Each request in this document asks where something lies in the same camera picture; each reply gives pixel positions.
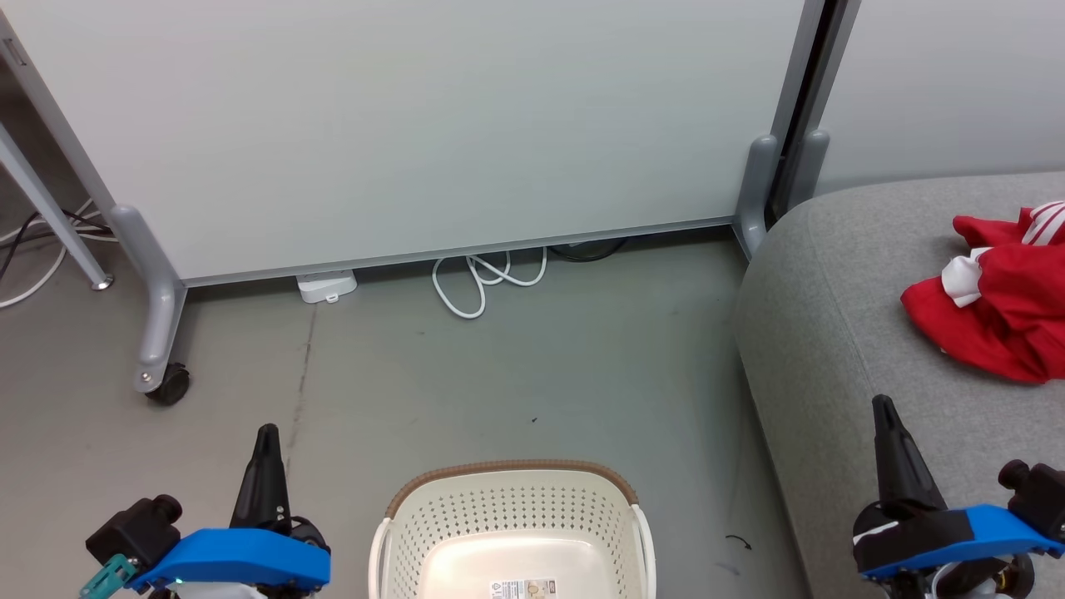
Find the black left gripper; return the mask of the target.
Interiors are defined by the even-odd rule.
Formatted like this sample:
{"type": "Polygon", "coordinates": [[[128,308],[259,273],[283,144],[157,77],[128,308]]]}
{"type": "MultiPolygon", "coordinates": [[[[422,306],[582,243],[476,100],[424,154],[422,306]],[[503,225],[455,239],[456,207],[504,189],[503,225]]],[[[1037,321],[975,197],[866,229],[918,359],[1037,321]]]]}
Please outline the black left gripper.
{"type": "MultiPolygon", "coordinates": [[[[168,493],[140,499],[111,516],[85,541],[85,548],[102,565],[121,555],[133,562],[136,572],[148,572],[181,541],[175,523],[182,514],[181,504],[168,493]]],[[[264,424],[256,432],[230,527],[264,528],[274,533],[292,531],[285,462],[276,424],[264,424]]]]}

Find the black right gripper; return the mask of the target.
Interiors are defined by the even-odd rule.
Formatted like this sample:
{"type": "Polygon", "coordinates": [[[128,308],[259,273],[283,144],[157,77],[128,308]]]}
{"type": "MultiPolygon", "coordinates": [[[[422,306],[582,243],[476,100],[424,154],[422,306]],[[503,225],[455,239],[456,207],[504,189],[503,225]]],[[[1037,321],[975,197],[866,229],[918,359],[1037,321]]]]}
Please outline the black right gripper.
{"type": "MultiPolygon", "coordinates": [[[[874,450],[879,507],[886,515],[916,515],[947,511],[939,486],[895,409],[891,396],[879,394],[874,410],[874,450]]],[[[1064,541],[1064,473],[1045,463],[1029,467],[1023,460],[1005,463],[998,483],[1013,492],[1007,511],[1055,543],[1064,541]]]]}

